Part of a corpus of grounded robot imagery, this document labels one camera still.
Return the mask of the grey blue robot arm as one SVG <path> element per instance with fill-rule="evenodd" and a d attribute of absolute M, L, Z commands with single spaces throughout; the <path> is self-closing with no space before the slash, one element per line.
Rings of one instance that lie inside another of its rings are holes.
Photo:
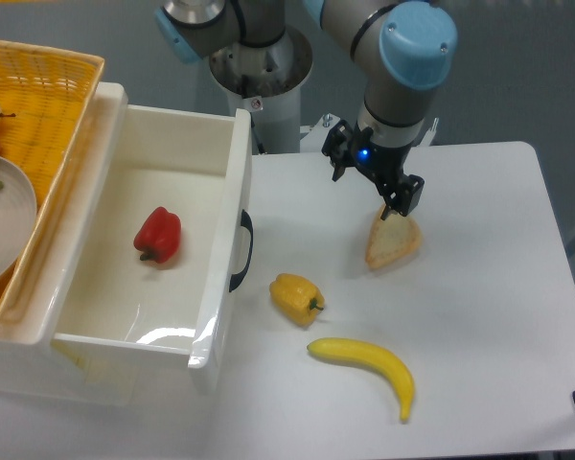
<path fill-rule="evenodd" d="M 424 181 L 403 164 L 449 74 L 456 26 L 434 1 L 309 1 L 306 9 L 367 78 L 356 123 L 339 121 L 323 145 L 333 174 L 359 171 L 385 215 L 407 216 Z M 251 113 L 259 151 L 295 149 L 312 50 L 287 23 L 284 2 L 167 1 L 154 17 L 181 61 L 206 60 L 230 104 Z"/>

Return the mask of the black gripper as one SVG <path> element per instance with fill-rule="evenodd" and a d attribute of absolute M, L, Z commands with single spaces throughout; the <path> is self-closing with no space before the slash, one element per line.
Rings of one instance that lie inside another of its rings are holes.
<path fill-rule="evenodd" d="M 405 175 L 403 164 L 411 144 L 383 147 L 373 141 L 371 127 L 353 130 L 341 120 L 333 126 L 321 149 L 333 167 L 336 182 L 355 161 L 356 169 L 375 184 L 384 200 L 381 220 L 391 214 L 407 217 L 419 204 L 425 181 L 418 175 Z"/>

